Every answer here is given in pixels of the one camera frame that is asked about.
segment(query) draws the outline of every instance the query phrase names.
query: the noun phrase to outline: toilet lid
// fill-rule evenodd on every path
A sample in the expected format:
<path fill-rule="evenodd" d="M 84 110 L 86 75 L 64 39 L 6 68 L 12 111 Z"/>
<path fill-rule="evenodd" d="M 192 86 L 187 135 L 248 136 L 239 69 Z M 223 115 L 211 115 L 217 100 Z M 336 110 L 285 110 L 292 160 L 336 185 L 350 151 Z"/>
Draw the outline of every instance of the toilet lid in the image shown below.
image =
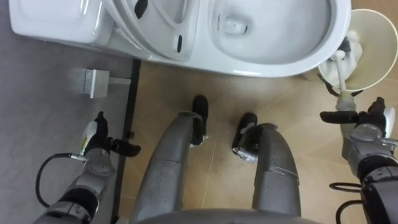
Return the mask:
<path fill-rule="evenodd" d="M 190 58 L 195 39 L 199 1 L 108 1 L 113 1 L 127 32 L 143 49 L 175 60 Z"/>

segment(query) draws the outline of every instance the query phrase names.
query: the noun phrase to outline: toilet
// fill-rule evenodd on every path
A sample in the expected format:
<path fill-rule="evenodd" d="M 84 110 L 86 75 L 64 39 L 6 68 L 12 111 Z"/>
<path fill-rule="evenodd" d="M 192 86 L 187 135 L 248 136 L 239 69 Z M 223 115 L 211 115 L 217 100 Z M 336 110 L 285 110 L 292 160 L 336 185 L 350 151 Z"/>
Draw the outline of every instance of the toilet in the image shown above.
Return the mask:
<path fill-rule="evenodd" d="M 328 59 L 349 0 L 9 0 L 15 33 L 155 63 L 298 75 Z"/>

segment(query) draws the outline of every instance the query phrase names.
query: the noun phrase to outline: black trim strip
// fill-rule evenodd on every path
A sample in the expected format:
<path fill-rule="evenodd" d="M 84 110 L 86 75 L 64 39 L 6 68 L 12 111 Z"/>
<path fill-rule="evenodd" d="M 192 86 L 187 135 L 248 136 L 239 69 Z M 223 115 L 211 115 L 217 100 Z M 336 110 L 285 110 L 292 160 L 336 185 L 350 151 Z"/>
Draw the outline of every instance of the black trim strip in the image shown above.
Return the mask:
<path fill-rule="evenodd" d="M 128 134 L 131 132 L 132 119 L 134 117 L 134 107 L 136 105 L 136 96 L 137 96 L 137 87 L 138 87 L 138 79 L 139 79 L 139 71 L 141 68 L 140 60 L 132 61 L 132 71 L 131 71 L 131 84 L 129 88 L 129 96 L 127 98 L 127 108 L 126 108 L 126 117 L 124 118 L 124 127 L 123 127 L 123 138 L 122 140 L 128 141 Z M 124 173 L 124 164 L 126 163 L 126 157 L 119 156 L 119 164 L 118 164 L 118 172 L 116 174 L 116 183 L 114 188 L 114 199 L 113 199 L 113 210 L 112 210 L 112 219 L 111 224 L 115 224 L 119 219 L 119 204 L 120 204 L 120 196 L 122 190 L 123 183 L 123 173 Z"/>

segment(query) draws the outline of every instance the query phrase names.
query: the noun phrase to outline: floor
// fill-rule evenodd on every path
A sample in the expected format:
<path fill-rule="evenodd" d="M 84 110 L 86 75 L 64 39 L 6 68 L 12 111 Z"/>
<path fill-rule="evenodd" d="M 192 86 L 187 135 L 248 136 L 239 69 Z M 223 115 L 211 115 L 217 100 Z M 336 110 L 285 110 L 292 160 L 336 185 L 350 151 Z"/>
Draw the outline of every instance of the floor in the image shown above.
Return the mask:
<path fill-rule="evenodd" d="M 389 16 L 398 24 L 391 0 L 355 0 L 355 8 L 367 7 Z M 366 110 L 377 96 L 398 110 L 398 68 L 380 84 L 356 97 Z M 338 126 L 325 124 L 321 111 L 333 111 L 336 99 L 322 83 L 296 76 L 244 78 L 142 63 L 133 130 L 134 144 L 142 147 L 127 159 L 119 214 L 128 217 L 157 141 L 180 110 L 189 110 L 197 94 L 210 102 L 206 142 L 190 151 L 183 205 L 185 208 L 250 208 L 256 166 L 243 162 L 230 149 L 240 117 L 255 112 L 260 122 L 278 125 L 297 163 L 302 216 L 320 223 L 335 223 L 336 209 L 359 195 L 328 188 L 331 182 L 358 182 L 341 157 Z M 393 133 L 398 138 L 397 127 Z M 343 223 L 365 223 L 362 208 L 343 213 Z"/>

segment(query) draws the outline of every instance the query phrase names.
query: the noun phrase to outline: electrical outlet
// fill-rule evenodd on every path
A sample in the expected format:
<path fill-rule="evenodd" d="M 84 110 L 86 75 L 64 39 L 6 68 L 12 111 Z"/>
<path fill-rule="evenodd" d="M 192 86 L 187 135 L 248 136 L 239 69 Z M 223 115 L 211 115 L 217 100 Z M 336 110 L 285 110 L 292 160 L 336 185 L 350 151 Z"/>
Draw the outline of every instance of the electrical outlet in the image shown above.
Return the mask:
<path fill-rule="evenodd" d="M 109 71 L 86 70 L 84 93 L 90 98 L 101 98 L 108 94 Z"/>

